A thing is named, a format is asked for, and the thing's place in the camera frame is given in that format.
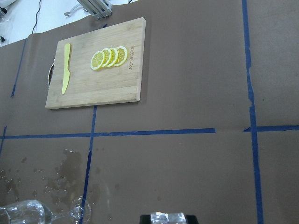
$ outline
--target black cable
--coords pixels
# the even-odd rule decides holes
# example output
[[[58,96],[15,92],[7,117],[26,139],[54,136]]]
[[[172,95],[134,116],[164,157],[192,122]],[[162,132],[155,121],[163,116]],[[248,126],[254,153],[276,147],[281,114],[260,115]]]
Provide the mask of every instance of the black cable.
[[[35,23],[35,25],[34,25],[34,27],[33,27],[33,29],[32,29],[32,33],[33,33],[34,28],[35,28],[36,25],[37,25],[37,14],[38,14],[39,11],[41,10],[41,1],[42,1],[42,0],[39,0],[39,8],[38,8],[38,11],[37,11],[37,13],[36,13],[36,23]]]

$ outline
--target table surface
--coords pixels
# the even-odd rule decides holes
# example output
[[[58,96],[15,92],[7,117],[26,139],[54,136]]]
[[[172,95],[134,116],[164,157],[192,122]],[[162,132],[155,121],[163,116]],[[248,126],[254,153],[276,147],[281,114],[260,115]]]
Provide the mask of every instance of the table surface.
[[[91,223],[154,211],[289,224],[299,208],[297,0],[140,0],[0,48],[0,205]],[[57,42],[144,17],[141,100],[47,110]]]

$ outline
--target knife handle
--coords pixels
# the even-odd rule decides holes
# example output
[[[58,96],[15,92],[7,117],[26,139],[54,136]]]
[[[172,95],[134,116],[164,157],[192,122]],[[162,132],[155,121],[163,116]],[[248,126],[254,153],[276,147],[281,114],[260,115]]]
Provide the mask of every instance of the knife handle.
[[[66,43],[64,46],[64,70],[69,69],[70,51],[71,51],[71,44]]]

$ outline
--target white floor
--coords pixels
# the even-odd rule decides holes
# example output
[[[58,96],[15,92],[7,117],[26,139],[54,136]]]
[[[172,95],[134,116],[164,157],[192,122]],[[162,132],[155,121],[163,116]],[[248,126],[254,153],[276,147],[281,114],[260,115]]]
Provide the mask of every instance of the white floor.
[[[128,0],[109,1],[114,5],[128,3]],[[69,17],[64,15],[77,4],[76,0],[41,0],[41,10],[37,16],[34,33],[42,33],[88,16],[89,13],[85,12],[82,7],[78,7]],[[3,19],[0,21],[0,36],[6,39],[0,46],[27,38],[36,23],[38,8],[39,0],[16,0],[6,7],[5,16],[9,21],[4,22]]]

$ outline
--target lemon slice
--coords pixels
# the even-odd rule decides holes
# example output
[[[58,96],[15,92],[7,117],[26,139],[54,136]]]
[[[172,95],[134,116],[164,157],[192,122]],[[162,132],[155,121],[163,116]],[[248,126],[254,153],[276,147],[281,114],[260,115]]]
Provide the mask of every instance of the lemon slice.
[[[94,53],[91,61],[90,61],[90,67],[92,70],[98,70],[102,66],[105,59],[105,54],[103,51],[97,51]]]
[[[119,46],[116,48],[118,51],[118,59],[116,60],[116,63],[114,66],[121,66],[125,63],[127,57],[128,57],[128,51],[125,47]]]
[[[112,65],[114,65],[118,59],[118,51],[116,48],[110,48],[111,53],[112,53],[112,58],[111,58],[111,62],[106,65],[106,67],[111,67]]]
[[[107,66],[111,62],[112,52],[111,52],[111,50],[109,48],[104,48],[102,51],[105,54],[104,62],[101,65],[101,67],[103,68],[103,67]]]

